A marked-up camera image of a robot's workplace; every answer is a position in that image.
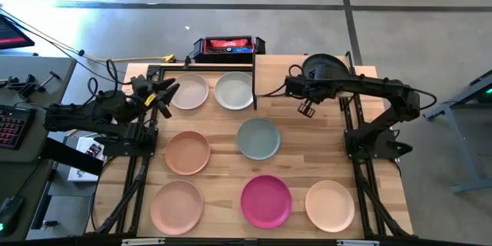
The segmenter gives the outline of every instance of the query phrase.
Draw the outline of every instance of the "keyboard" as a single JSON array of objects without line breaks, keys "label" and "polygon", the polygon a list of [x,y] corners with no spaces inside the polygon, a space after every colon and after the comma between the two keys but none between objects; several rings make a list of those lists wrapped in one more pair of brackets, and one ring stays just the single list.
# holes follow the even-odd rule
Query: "keyboard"
[{"label": "keyboard", "polygon": [[0,148],[18,150],[35,113],[32,108],[0,105]]}]

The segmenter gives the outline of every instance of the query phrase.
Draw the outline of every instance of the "gray desk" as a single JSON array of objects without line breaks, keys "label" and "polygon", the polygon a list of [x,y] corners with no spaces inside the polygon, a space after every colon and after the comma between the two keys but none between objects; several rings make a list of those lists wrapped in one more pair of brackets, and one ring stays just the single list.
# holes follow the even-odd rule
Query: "gray desk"
[{"label": "gray desk", "polygon": [[[49,105],[60,103],[68,86],[68,81],[75,68],[75,60],[71,58],[46,58],[46,57],[23,57],[0,55],[0,78],[15,76],[19,81],[24,81],[27,74],[31,73],[36,77],[37,82],[44,81],[49,72],[58,74],[63,81],[52,80],[46,86],[45,93],[34,93],[29,100],[40,104]],[[6,88],[0,89],[0,104],[13,105],[22,101],[16,91],[9,91]],[[44,112],[40,109],[36,112],[35,120],[27,135],[24,143],[17,151],[0,149],[0,155],[10,155],[11,162],[0,163],[0,201],[13,196],[21,187],[24,180],[31,174],[36,165],[36,156],[42,150],[48,132],[43,128]],[[24,240],[31,226],[32,218],[38,207],[39,199],[45,188],[46,181],[52,170],[53,161],[42,161],[38,170],[24,186],[20,195],[24,198],[24,206],[21,211],[21,219],[15,232],[7,238],[0,238],[3,241]]]}]

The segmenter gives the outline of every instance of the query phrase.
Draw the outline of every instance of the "table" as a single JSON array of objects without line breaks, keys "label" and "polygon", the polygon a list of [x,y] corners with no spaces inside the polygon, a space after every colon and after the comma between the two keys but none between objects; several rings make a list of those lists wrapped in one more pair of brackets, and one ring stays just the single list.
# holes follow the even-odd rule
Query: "table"
[{"label": "table", "polygon": [[[338,57],[347,63],[345,57]],[[301,65],[302,55],[257,55],[256,95],[275,90],[284,82],[292,64]],[[125,81],[131,76],[145,75],[148,64],[128,65]],[[376,76],[373,66],[356,67],[358,74]],[[165,78],[177,77],[184,72],[168,71]],[[144,199],[142,202],[139,237],[162,237],[150,218],[150,206],[158,189],[169,181],[187,180],[195,184],[204,197],[204,213],[200,222],[182,237],[189,238],[362,238],[364,236],[358,211],[357,192],[351,161],[344,153],[344,113],[338,100],[327,100],[316,107],[313,118],[297,112],[300,102],[293,98],[258,98],[258,110],[253,107],[241,111],[222,108],[214,99],[214,87],[224,72],[199,72],[210,85],[205,103],[191,111],[173,106],[172,118],[159,115],[159,140],[156,155],[151,159]],[[124,88],[130,93],[131,88]],[[376,118],[384,111],[380,98],[361,96],[366,120]],[[252,161],[243,156],[235,144],[236,133],[244,121],[266,117],[281,130],[279,152],[266,161]],[[211,144],[211,160],[196,175],[180,176],[165,164],[165,147],[181,131],[198,131]],[[115,159],[101,177],[95,198],[95,221],[100,225],[112,212],[123,191],[128,158]],[[401,227],[412,232],[401,178],[389,161],[374,161],[381,201]],[[240,209],[242,188],[256,175],[270,174],[281,178],[289,187],[293,208],[289,219],[279,228],[263,230],[249,224]],[[351,225],[339,233],[317,229],[305,213],[304,198],[310,186],[321,180],[333,180],[345,186],[355,201],[356,214]],[[128,229],[132,201],[127,212],[125,231]],[[374,210],[370,208],[371,226],[376,230]]]},{"label": "table", "polygon": [[[31,73],[39,83],[50,76],[50,71],[58,74],[62,81],[52,80],[46,85],[47,91],[45,93],[36,92],[29,98],[31,101],[40,105],[49,105],[51,103],[61,102],[65,89],[70,81],[71,74],[75,68],[75,60],[73,58],[0,55],[0,66],[2,67],[2,70],[0,71],[0,78],[2,79],[11,75],[18,77],[19,81],[25,81],[27,74]],[[0,89],[0,104],[13,105],[20,101],[22,100],[18,97],[16,91],[9,91],[7,88]],[[29,105],[21,106],[26,108],[36,108]],[[15,155],[11,162],[0,163],[0,179],[3,180],[2,186],[0,187],[0,202],[3,202],[7,197],[14,196],[25,179],[35,169],[35,160],[32,162],[21,161],[25,160],[25,156],[36,158],[41,153],[43,144],[48,136],[48,132],[43,127],[45,121],[44,116],[45,113],[43,111],[36,112],[35,120],[32,122],[32,126],[26,134],[24,143],[19,150],[0,150],[0,155]],[[29,182],[20,193],[24,198],[24,204],[21,210],[18,227],[10,236],[0,238],[0,242],[20,241],[25,239],[25,236],[31,227],[39,200],[45,189],[48,176],[52,172],[52,165],[53,161],[42,161],[39,168],[29,179]]]}]

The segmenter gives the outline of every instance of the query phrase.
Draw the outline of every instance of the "plate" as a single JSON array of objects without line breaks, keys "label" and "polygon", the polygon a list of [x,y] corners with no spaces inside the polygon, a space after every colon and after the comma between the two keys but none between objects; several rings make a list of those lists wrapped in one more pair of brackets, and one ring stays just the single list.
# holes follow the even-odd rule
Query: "plate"
[{"label": "plate", "polygon": [[251,179],[241,195],[241,210],[252,225],[271,229],[281,226],[289,218],[292,197],[284,182],[270,175]]},{"label": "plate", "polygon": [[218,79],[215,99],[230,110],[247,108],[253,102],[253,79],[244,72],[229,72]]},{"label": "plate", "polygon": [[155,227],[165,234],[190,231],[200,220],[203,197],[189,181],[172,181],[157,192],[151,205]]},{"label": "plate", "polygon": [[307,191],[306,212],[313,224],[321,230],[343,231],[354,219],[354,199],[336,181],[319,181]]},{"label": "plate", "polygon": [[196,131],[184,131],[174,136],[166,146],[166,163],[176,174],[192,175],[207,165],[210,159],[207,139]]},{"label": "plate", "polygon": [[184,110],[199,107],[208,96],[208,83],[200,75],[184,74],[176,78],[180,85],[171,103]]},{"label": "plate", "polygon": [[236,139],[239,151],[254,160],[270,158],[281,144],[280,131],[266,118],[252,118],[243,123]]}]

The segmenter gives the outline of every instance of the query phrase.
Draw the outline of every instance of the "white plate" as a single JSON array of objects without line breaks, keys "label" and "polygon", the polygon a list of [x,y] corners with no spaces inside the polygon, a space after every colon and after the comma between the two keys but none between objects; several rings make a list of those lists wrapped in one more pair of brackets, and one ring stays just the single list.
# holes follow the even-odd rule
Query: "white plate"
[{"label": "white plate", "polygon": [[215,99],[222,107],[240,110],[253,102],[253,78],[243,72],[229,72],[215,85]]},{"label": "white plate", "polygon": [[171,103],[176,107],[189,110],[199,107],[208,96],[208,83],[200,75],[184,74],[176,78],[178,91]]}]

